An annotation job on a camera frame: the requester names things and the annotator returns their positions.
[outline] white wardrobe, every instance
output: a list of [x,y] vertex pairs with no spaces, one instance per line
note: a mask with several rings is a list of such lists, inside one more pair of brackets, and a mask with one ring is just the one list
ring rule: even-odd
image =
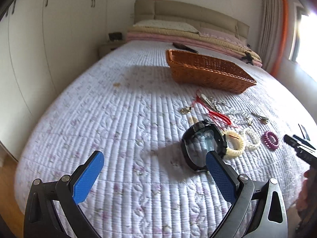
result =
[[19,159],[46,108],[98,60],[107,0],[15,0],[0,22],[0,142]]

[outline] curtain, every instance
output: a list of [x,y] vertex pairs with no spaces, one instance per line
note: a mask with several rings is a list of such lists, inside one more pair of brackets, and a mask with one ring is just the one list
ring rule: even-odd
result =
[[271,72],[279,52],[283,24],[283,0],[263,0],[263,19],[258,54],[263,69]]

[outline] yellow blanket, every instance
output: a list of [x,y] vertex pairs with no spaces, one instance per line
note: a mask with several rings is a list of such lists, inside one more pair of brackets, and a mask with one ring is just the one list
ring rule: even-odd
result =
[[199,34],[195,34],[191,32],[173,30],[173,29],[164,29],[164,28],[139,27],[139,26],[130,27],[128,31],[161,34],[166,36],[179,36],[179,37],[190,38],[190,39],[194,39],[198,41],[203,41],[206,43],[215,44],[220,47],[225,47],[226,49],[231,50],[232,52],[235,52],[242,56],[245,56],[245,52],[249,52],[255,61],[262,62],[260,56],[250,49],[245,49],[244,47],[231,44],[224,40],[220,40],[220,39],[216,39],[212,37],[202,37]]

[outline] brown woven basket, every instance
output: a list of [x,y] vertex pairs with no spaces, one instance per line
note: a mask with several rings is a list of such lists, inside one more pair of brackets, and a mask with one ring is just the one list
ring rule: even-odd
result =
[[166,61],[178,83],[191,83],[241,94],[256,80],[237,64],[187,51],[166,50]]

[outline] black watch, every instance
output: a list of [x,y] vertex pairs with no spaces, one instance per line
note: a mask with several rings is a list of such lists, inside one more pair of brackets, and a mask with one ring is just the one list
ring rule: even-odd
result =
[[217,126],[214,123],[210,123],[207,119],[203,121],[199,121],[192,125],[183,135],[181,141],[181,148],[183,152],[183,156],[185,158],[186,163],[188,166],[193,169],[194,171],[207,171],[207,166],[199,166],[194,163],[191,155],[189,153],[189,145],[192,143],[193,139],[197,137],[197,135],[212,135],[213,140],[217,144],[217,148],[215,152],[223,158],[226,155],[227,151],[227,141],[226,136],[222,136],[219,132]]

